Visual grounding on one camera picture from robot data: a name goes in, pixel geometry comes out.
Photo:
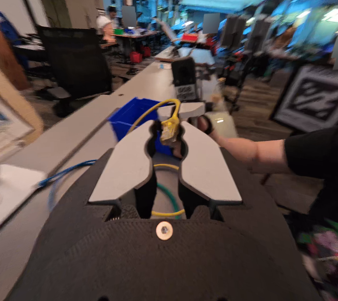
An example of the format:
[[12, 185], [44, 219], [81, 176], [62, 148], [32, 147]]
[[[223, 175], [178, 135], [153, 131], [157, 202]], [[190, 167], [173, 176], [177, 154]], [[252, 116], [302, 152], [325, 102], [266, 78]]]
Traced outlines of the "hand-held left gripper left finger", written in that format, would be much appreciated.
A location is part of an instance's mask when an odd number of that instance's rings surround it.
[[88, 202], [106, 205], [117, 203], [133, 189], [139, 189], [152, 176], [152, 151], [156, 123], [149, 120], [128, 133], [112, 151]]

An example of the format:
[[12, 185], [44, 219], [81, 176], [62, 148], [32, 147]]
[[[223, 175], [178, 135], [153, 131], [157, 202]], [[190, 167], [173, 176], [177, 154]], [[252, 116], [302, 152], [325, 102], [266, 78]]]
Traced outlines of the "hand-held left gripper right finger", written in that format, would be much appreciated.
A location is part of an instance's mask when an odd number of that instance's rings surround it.
[[214, 205], [243, 202], [218, 144], [207, 134], [181, 123], [180, 183]]

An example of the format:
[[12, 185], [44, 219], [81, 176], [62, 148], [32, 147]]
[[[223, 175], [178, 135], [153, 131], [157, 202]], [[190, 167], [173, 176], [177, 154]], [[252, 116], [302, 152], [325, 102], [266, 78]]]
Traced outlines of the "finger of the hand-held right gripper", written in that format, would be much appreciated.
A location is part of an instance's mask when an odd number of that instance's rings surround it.
[[189, 119], [205, 114], [205, 102], [184, 102], [180, 104], [179, 118]]
[[157, 109], [157, 115], [159, 120], [168, 120], [172, 117], [172, 114], [174, 112], [174, 106], [173, 105], [166, 105], [161, 106]]

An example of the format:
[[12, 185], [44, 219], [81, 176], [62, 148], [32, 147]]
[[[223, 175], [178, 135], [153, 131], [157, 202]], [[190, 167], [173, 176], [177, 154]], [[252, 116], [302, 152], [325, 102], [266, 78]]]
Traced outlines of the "blue plastic bin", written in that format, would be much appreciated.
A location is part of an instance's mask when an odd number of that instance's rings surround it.
[[[154, 105], [159, 103], [159, 101], [143, 98], [139, 99], [137, 97], [134, 97], [129, 102], [127, 102], [124, 106], [117, 109], [109, 118], [108, 121], [111, 125], [112, 130], [114, 131], [116, 138], [118, 141], [123, 139], [131, 126], [134, 124], [134, 122], [143, 115], [147, 110], [152, 108]], [[155, 111], [149, 113], [140, 123], [139, 125], [142, 125], [143, 123], [149, 121], [149, 120], [159, 120], [157, 109]], [[173, 156], [172, 150], [169, 146], [165, 146], [160, 142], [160, 123], [157, 126], [157, 138], [155, 140], [155, 149], [157, 152]]]

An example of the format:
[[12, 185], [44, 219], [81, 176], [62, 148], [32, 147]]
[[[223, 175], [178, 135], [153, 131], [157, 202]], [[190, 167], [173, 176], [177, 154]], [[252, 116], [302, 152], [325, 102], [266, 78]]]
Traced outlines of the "person's right hand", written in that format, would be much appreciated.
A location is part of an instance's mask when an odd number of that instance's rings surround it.
[[218, 135], [209, 117], [206, 115], [199, 116], [197, 119], [197, 128], [212, 138], [220, 147], [226, 149], [227, 139]]

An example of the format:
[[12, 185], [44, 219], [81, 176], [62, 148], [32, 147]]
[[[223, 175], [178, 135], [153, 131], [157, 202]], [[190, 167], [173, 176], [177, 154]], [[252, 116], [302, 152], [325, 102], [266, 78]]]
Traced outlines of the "grey background table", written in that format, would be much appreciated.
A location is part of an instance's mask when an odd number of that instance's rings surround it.
[[214, 66], [215, 59], [212, 56], [210, 50], [197, 49], [197, 48], [189, 48], [189, 47], [181, 47], [176, 48], [170, 46], [155, 55], [154, 59], [159, 62], [171, 63], [179, 58], [191, 57], [196, 65], [203, 66]]

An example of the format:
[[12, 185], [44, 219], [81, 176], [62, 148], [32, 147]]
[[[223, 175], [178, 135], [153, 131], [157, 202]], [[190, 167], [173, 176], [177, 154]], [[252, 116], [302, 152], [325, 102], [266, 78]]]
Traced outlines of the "glass bottle yellow label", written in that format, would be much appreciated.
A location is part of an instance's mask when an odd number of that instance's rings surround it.
[[228, 113], [226, 100], [224, 99], [223, 94], [225, 81], [226, 81], [225, 77], [218, 78], [217, 83], [212, 91], [211, 102], [212, 102], [212, 111], [214, 112]]

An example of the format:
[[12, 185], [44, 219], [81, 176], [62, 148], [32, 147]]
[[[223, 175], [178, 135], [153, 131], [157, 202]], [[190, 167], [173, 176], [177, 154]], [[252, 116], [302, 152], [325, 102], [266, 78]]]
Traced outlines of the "mannequin head white cap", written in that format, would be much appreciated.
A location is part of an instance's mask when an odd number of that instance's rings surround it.
[[96, 24], [103, 34], [103, 40], [107, 43], [116, 43], [114, 38], [114, 29], [112, 26], [111, 20], [106, 16], [98, 16], [96, 19]]

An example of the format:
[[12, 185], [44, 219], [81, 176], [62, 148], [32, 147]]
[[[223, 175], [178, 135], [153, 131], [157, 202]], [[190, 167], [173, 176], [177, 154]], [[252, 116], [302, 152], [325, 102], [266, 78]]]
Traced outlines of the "black mesh office chair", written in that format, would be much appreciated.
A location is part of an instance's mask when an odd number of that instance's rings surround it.
[[112, 93], [112, 74], [108, 69], [94, 28], [50, 28], [36, 26], [45, 48], [48, 63], [58, 87], [66, 92], [56, 95], [58, 103], [53, 112], [60, 118], [72, 114], [72, 103]]

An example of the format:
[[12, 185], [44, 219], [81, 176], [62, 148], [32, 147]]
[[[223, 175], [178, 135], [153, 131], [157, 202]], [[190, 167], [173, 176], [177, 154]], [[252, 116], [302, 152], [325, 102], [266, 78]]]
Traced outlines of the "white stand base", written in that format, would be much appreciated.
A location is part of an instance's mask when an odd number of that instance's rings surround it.
[[1, 164], [0, 224], [2, 225], [47, 178], [43, 171]]

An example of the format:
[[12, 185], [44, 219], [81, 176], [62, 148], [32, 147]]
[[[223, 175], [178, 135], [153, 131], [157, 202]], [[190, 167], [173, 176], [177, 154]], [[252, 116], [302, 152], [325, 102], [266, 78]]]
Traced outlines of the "instruction sheet on stand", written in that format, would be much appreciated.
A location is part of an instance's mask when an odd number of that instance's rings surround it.
[[44, 123], [32, 105], [0, 71], [0, 100], [4, 101], [20, 118], [30, 124], [34, 131], [23, 138], [20, 144], [0, 150], [1, 161], [33, 143], [44, 130]]

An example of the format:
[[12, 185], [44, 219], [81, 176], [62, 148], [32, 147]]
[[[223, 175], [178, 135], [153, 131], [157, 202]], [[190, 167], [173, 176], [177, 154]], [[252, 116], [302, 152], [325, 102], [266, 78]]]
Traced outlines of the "colourful printed cloth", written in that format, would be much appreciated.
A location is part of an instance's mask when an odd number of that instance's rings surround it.
[[296, 243], [302, 253], [302, 263], [314, 280], [337, 286], [338, 279], [338, 224], [327, 220], [329, 226], [314, 226], [302, 232]]

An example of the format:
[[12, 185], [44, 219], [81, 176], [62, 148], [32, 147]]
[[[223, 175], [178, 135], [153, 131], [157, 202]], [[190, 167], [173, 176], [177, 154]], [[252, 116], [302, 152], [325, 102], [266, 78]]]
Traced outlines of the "blue jacket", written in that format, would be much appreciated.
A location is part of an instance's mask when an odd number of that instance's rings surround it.
[[17, 46], [22, 44], [19, 33], [2, 12], [0, 12], [0, 30], [11, 45]]

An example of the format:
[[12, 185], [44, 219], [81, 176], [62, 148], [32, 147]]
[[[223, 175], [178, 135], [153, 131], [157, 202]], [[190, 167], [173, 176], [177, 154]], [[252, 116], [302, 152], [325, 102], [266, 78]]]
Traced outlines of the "white sign black frame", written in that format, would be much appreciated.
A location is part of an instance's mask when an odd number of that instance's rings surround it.
[[303, 133], [337, 126], [337, 70], [302, 66], [285, 85], [269, 120]]

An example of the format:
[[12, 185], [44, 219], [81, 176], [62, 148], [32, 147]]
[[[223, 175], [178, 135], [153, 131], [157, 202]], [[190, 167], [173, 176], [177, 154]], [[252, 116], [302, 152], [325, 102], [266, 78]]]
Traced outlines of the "wooden post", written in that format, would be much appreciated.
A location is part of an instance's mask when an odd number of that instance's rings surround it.
[[31, 87], [22, 66], [18, 63], [2, 32], [0, 32], [0, 68], [17, 90], [22, 91]]

